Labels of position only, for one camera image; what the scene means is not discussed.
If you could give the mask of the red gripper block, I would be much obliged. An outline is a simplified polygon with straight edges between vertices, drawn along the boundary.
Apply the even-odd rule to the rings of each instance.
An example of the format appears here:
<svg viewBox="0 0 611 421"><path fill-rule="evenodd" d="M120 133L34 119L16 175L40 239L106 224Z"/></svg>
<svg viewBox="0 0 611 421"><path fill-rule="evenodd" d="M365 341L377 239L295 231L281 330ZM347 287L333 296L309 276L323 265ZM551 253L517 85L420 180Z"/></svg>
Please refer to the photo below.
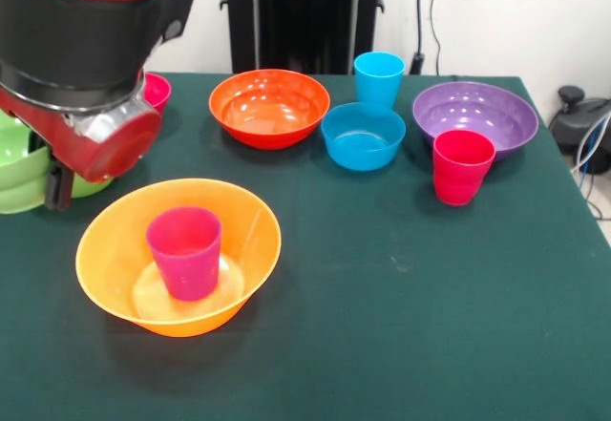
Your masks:
<svg viewBox="0 0 611 421"><path fill-rule="evenodd" d="M1 109L41 136L56 157L46 178L44 204L51 211L69 208L74 172L89 182L123 175L150 149L161 128L161 115L142 90L86 115L43 109L2 91Z"/></svg>

